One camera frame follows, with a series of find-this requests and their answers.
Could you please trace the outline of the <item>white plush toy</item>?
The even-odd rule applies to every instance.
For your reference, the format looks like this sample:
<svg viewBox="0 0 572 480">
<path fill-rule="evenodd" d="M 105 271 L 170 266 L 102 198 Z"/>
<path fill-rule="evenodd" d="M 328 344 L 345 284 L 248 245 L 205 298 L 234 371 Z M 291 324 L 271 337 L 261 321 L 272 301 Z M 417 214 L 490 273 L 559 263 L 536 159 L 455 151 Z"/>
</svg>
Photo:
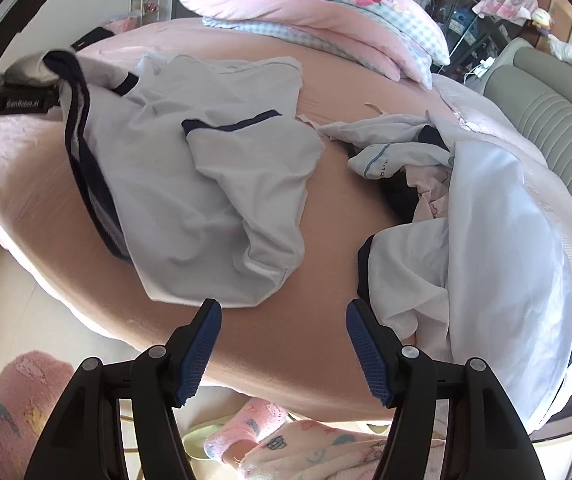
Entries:
<svg viewBox="0 0 572 480">
<path fill-rule="evenodd" d="M 572 66 L 572 44 L 559 40 L 554 35 L 548 35 L 548 50 L 554 58 Z"/>
</svg>

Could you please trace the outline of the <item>white shirt navy trim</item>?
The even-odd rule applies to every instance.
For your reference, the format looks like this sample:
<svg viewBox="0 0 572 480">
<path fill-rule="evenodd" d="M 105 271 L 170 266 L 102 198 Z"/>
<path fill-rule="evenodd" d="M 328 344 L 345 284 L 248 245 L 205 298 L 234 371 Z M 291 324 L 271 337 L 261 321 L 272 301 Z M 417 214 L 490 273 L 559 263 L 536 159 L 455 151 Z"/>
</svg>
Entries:
<svg viewBox="0 0 572 480">
<path fill-rule="evenodd" d="M 150 299 L 254 307 L 300 266 L 324 145 L 296 117 L 296 60 L 149 53 L 126 70 L 55 50 L 40 66 L 88 214 Z"/>
</svg>

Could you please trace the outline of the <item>pile of white clothes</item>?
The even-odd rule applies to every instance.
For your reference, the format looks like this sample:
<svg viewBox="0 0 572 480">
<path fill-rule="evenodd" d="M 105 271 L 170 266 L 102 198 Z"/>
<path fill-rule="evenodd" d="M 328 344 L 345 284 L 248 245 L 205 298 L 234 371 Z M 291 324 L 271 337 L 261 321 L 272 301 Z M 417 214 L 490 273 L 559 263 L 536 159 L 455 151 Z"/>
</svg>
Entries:
<svg viewBox="0 0 572 480">
<path fill-rule="evenodd" d="M 376 318 L 436 360 L 486 361 L 526 429 L 540 429 L 572 364 L 572 271 L 525 185 L 528 155 L 427 114 L 320 133 L 354 147 L 360 177 L 406 172 L 418 193 L 412 220 L 360 252 L 360 293 Z"/>
</svg>

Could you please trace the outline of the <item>pink checked folded quilt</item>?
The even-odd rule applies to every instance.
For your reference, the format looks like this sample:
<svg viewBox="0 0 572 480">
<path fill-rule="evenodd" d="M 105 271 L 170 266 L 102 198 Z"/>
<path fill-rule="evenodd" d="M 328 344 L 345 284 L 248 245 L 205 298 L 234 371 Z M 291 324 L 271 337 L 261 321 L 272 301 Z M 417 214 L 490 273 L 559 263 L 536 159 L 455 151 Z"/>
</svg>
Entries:
<svg viewBox="0 0 572 480">
<path fill-rule="evenodd" d="M 414 0 L 180 0 L 205 25 L 271 36 L 432 87 L 450 62 L 441 27 Z"/>
</svg>

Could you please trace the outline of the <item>grey padded headboard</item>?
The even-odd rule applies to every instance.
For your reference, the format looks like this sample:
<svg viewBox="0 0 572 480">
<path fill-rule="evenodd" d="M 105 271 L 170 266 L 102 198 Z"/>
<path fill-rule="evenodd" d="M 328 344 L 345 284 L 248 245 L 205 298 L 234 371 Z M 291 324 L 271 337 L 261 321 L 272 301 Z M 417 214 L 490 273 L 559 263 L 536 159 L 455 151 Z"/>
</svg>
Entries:
<svg viewBox="0 0 572 480">
<path fill-rule="evenodd" d="M 484 75 L 479 91 L 541 151 L 572 196 L 572 67 L 517 38 Z"/>
</svg>

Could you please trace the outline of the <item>black bag on floor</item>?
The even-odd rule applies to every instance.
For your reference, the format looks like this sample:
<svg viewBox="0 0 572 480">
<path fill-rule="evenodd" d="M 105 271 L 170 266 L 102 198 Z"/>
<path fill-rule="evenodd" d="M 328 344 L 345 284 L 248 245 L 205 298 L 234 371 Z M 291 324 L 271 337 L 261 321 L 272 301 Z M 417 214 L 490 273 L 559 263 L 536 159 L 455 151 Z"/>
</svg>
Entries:
<svg viewBox="0 0 572 480">
<path fill-rule="evenodd" d="M 73 44 L 70 44 L 70 47 L 72 47 L 76 52 L 79 52 L 89 47 L 91 44 L 96 44 L 96 42 L 103 41 L 113 36 L 115 36 L 115 34 L 111 30 L 98 26 L 87 32 Z"/>
</svg>

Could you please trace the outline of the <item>pink bed sheet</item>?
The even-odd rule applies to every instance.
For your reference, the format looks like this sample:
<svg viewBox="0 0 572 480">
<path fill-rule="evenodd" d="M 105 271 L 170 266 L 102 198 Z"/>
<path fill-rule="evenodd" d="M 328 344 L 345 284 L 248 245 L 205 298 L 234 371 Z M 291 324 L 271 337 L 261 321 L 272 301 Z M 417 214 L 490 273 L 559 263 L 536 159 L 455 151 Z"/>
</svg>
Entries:
<svg viewBox="0 0 572 480">
<path fill-rule="evenodd" d="M 356 297 L 432 358 L 486 360 L 529 429 L 572 397 L 572 196 L 515 129 L 333 55 L 179 20 L 4 70 L 0 243 L 93 330 L 143 348 L 218 300 L 208 376 L 379 419 Z"/>
</svg>

